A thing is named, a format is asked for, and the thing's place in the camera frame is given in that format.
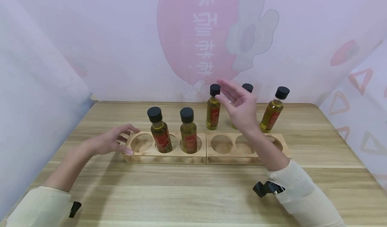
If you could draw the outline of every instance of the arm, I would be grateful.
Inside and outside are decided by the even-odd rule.
[[[92,156],[105,155],[114,151],[133,155],[130,148],[120,145],[120,142],[118,142],[126,143],[127,139],[120,134],[130,135],[131,130],[134,132],[140,131],[131,124],[127,124],[82,142],[67,153],[66,158],[49,176],[43,186],[69,192],[83,167]]]
[[[131,149],[120,145],[120,141],[127,142],[121,134],[129,135],[131,131],[140,130],[130,124],[123,125],[71,149],[43,186],[26,194],[8,218],[6,227],[59,226],[63,219],[69,217],[72,202],[68,192],[86,163],[92,156],[114,151],[133,155]]]
[[[269,180],[285,188],[284,192],[276,195],[285,209],[301,226],[345,226],[331,201],[301,166],[290,161],[260,131],[256,119],[257,98],[232,82],[218,80],[218,84],[227,98],[217,95],[217,99],[226,108],[234,125],[260,156],[268,170]]]

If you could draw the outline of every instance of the glass bottle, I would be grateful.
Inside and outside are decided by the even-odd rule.
[[[168,132],[168,125],[163,122],[163,115],[159,107],[148,109],[148,117],[152,126],[150,131],[156,142],[156,148],[161,153],[168,153],[172,150],[171,138]]]
[[[194,110],[192,108],[183,108],[180,110],[181,122],[181,142],[185,153],[193,154],[198,151],[198,137],[196,124],[194,124]]]
[[[249,84],[249,83],[243,84],[242,87],[243,87],[244,89],[246,89],[249,93],[251,93],[251,92],[253,91],[253,89],[254,89],[253,85],[252,85],[252,84]]]
[[[269,133],[273,128],[284,108],[282,101],[286,99],[289,92],[290,90],[287,87],[279,87],[275,93],[275,99],[268,103],[264,117],[259,125],[263,133]]]
[[[207,120],[206,126],[209,130],[216,130],[219,122],[220,102],[215,98],[220,94],[220,86],[212,84],[210,86],[210,99],[207,101]]]

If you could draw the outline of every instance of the black bottle cap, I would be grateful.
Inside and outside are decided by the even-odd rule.
[[[212,84],[210,86],[210,95],[215,97],[215,95],[220,94],[220,86],[218,84]]]
[[[194,121],[194,110],[192,108],[186,107],[180,110],[181,122],[191,123]]]
[[[289,93],[290,90],[287,87],[278,87],[277,92],[275,93],[275,97],[284,100]]]
[[[248,92],[252,92],[253,91],[253,89],[254,89],[254,87],[253,87],[253,85],[252,84],[249,84],[249,83],[245,83],[245,84],[243,84],[242,85],[242,87],[244,88],[244,89],[246,89]]]
[[[151,107],[150,109],[148,109],[147,114],[148,114],[149,120],[152,123],[157,123],[163,120],[163,115],[161,114],[161,108],[159,107]]]

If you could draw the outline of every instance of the beige sleeve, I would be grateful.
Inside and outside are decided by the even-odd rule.
[[[285,188],[276,197],[301,226],[343,227],[341,216],[328,197],[295,161],[284,169],[267,172],[268,180]]]
[[[7,220],[6,227],[57,227],[69,217],[71,196],[50,187],[38,187],[26,194]]]

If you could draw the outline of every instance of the cloth wall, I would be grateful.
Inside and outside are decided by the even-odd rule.
[[[320,109],[387,191],[387,43],[354,68]]]
[[[17,0],[0,0],[0,219],[91,107],[90,91]]]

